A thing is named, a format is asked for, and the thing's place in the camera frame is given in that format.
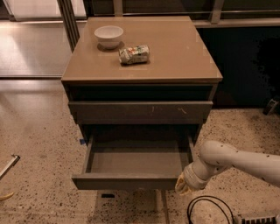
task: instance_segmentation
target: power strip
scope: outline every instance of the power strip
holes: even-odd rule
[[[265,214],[238,214],[234,217],[236,224],[280,224],[280,212]]]

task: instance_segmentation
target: table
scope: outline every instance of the table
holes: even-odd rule
[[[105,50],[95,29],[123,28]],[[145,64],[118,49],[148,45]],[[87,143],[79,189],[173,189],[207,121],[221,73],[189,17],[91,17],[62,77]]]

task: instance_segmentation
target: closed drawer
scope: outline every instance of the closed drawer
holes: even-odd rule
[[[73,182],[81,190],[171,190],[192,150],[185,125],[96,125]]]
[[[204,123],[211,101],[70,101],[78,124]]]

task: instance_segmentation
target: floor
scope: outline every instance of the floor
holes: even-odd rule
[[[280,208],[280,189],[231,168],[214,177],[205,190],[180,196],[160,191],[79,191],[71,180],[81,173],[86,146],[70,116],[59,80],[1,80],[0,167],[21,157],[1,179],[0,223],[188,223],[186,208],[200,195],[224,200],[237,214],[271,214]],[[280,155],[280,117],[260,109],[214,109],[195,145],[207,139],[245,151]],[[104,193],[114,198],[103,198]],[[226,223],[222,213],[202,201],[194,223]]]

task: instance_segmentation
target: soda can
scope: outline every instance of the soda can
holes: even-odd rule
[[[147,62],[150,56],[150,49],[147,45],[126,47],[119,50],[120,63],[130,65]]]

